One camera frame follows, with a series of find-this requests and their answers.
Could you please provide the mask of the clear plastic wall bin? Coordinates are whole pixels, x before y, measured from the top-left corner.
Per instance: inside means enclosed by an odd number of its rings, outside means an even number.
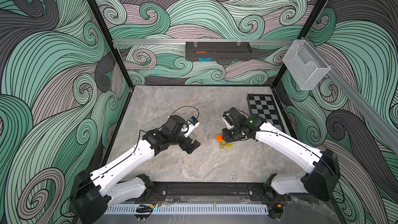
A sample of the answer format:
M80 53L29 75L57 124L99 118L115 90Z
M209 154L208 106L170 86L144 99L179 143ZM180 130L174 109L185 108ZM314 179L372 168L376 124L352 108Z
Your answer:
M294 40L283 63L303 91L313 90L331 69L314 44L306 39Z

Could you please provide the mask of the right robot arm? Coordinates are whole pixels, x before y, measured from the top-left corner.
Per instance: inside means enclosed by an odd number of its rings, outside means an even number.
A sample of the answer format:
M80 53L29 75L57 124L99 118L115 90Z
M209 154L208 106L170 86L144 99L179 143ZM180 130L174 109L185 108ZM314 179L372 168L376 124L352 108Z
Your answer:
M302 171L275 175L271 188L279 195L310 194L321 201L330 201L341 178L337 154L306 145L277 129L257 114L244 116L231 108L223 113L226 128L222 138L227 143L253 139L266 144L295 162Z

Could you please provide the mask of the aluminium wall rail right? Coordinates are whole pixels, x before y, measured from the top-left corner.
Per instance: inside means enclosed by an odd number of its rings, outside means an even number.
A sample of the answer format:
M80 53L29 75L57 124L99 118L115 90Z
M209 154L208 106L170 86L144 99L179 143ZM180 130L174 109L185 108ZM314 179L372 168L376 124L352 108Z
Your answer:
M334 54L340 57L342 53L328 45L326 49L317 48L308 38L303 37L302 40L308 42L308 45L316 54L316 61L324 61L329 67L329 77L336 83L341 91L347 96L348 100L353 103L356 109L362 113L365 119L375 129L377 134L385 141L386 145L394 151L398 152L398 132L392 127L383 116L378 113L374 107L363 97L358 91L359 80L355 77L352 66L348 60L336 59Z

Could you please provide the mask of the orange 2x4 brick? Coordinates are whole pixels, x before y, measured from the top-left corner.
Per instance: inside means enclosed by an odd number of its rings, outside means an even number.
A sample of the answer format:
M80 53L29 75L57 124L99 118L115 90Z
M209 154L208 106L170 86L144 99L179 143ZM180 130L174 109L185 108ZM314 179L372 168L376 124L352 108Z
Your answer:
M217 142L222 142L223 141L223 136L222 135L216 136L216 140L217 140Z

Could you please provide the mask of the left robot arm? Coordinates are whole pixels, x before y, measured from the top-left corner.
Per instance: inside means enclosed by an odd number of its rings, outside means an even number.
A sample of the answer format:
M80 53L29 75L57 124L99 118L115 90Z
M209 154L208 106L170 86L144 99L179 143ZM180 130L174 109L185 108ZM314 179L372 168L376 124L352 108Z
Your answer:
M82 171L76 175L70 200L77 217L83 224L93 224L114 205L151 196L153 182L145 174L130 181L122 182L122 179L172 145L191 154L201 145L189 137L199 124L196 117L184 120L172 115L160 128L146 131L134 147L114 161L92 172Z

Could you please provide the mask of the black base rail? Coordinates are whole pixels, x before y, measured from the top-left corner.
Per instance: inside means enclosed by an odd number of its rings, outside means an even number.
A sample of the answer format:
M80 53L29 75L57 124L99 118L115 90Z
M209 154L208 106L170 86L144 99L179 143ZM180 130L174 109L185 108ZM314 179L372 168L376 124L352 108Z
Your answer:
M127 196L128 200L177 202L187 198L232 198L261 203L289 202L293 197L311 202L326 201L326 198L317 199L309 193L278 194L266 183L209 183L209 182L153 182L150 189L141 196Z

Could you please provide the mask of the aluminium wall rail back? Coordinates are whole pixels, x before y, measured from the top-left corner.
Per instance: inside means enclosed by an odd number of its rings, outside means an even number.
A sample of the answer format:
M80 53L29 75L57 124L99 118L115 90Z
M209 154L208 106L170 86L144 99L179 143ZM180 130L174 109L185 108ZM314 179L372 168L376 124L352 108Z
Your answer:
M250 43L254 46L288 46L294 42L291 40L269 40L269 39L113 39L114 45L185 45L192 42L198 43L234 43L239 46L241 43Z

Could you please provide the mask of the checkerboard mat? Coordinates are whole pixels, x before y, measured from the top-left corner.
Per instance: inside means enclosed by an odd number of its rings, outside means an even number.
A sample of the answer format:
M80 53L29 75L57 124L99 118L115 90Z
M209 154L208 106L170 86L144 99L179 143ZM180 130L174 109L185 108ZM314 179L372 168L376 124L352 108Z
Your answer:
M248 94L247 101L251 114L257 114L277 129L286 131L283 119L271 94Z

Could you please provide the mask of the aluminium wall rail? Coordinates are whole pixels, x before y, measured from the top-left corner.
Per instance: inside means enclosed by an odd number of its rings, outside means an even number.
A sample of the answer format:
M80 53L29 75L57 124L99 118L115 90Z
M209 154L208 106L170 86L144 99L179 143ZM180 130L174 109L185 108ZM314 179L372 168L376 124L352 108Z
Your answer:
M269 40L269 39L113 39L114 45L185 45L192 42L198 43L234 43L239 46L241 43L250 43L254 46L288 46L294 42L291 40Z
M317 48L308 38L303 37L302 40L308 42L308 45L316 54L316 61L324 61L329 67L329 77L336 83L341 91L347 96L348 100L353 103L356 109L362 113L365 119L375 129L377 134L385 141L386 145L394 151L398 152L398 132L392 127L383 116L378 113L374 107L363 97L358 91L359 80L355 77L352 66L348 60L336 59L334 54L340 57L342 53L328 45L326 49Z

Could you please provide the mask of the large lime 2x4 brick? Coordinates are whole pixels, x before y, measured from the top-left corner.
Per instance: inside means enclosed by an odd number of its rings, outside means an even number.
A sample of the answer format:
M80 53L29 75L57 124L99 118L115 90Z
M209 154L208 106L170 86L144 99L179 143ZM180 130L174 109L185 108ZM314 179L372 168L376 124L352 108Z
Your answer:
M220 149L231 148L233 143L226 143L225 141L219 142Z

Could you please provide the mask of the black wall tray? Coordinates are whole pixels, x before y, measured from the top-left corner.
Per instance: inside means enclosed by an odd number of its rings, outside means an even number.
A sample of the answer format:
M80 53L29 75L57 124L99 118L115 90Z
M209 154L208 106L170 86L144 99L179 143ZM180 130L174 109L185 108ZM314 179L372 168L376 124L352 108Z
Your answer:
M241 43L237 46L234 43L194 43L185 45L185 56L188 61L249 61L252 56L250 43Z

